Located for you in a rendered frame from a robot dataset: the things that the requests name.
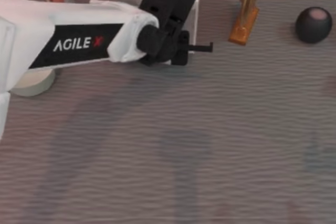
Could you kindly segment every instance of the black sphere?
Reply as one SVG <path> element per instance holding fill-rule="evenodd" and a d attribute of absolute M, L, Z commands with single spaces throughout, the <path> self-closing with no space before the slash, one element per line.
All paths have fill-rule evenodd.
<path fill-rule="evenodd" d="M 314 44 L 324 40 L 332 28 L 330 13 L 321 7 L 309 7 L 298 16 L 295 31 L 300 40 Z"/>

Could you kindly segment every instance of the wooden block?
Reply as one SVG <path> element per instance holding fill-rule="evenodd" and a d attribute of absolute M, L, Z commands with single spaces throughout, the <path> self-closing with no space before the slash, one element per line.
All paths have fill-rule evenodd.
<path fill-rule="evenodd" d="M 242 46 L 246 45 L 253 25 L 257 19 L 258 13 L 259 9 L 257 7 L 254 7 L 247 17 L 245 26 L 240 26 L 240 18 L 238 17 L 231 30 L 229 41 Z"/>

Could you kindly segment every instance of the black bracket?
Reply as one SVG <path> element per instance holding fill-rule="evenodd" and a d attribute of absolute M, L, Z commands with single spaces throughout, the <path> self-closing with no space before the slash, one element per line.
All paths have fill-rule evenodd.
<path fill-rule="evenodd" d="M 190 45 L 188 31 L 183 26 L 196 0 L 142 0 L 139 9 L 151 13 L 159 20 L 159 28 L 146 26 L 140 32 L 137 47 L 146 52 L 140 62 L 151 66 L 169 62 L 184 66 L 189 51 L 212 52 L 210 46 Z"/>

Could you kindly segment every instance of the gray wooden tabletop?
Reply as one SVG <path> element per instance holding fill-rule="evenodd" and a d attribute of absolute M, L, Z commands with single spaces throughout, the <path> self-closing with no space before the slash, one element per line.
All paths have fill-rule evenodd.
<path fill-rule="evenodd" d="M 336 35 L 307 46 L 309 6 L 259 1 L 246 47 L 235 1 L 202 1 L 190 65 L 63 69 L 13 96 L 0 143 L 1 224 L 311 224 L 336 219 Z"/>

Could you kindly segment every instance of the robotic arm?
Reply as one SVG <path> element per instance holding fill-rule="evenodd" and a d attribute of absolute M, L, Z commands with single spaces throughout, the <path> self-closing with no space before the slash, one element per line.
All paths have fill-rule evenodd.
<path fill-rule="evenodd" d="M 0 139 L 11 90 L 27 71 L 101 60 L 184 66 L 190 46 L 184 23 L 196 0 L 143 0 L 140 7 L 0 0 Z"/>

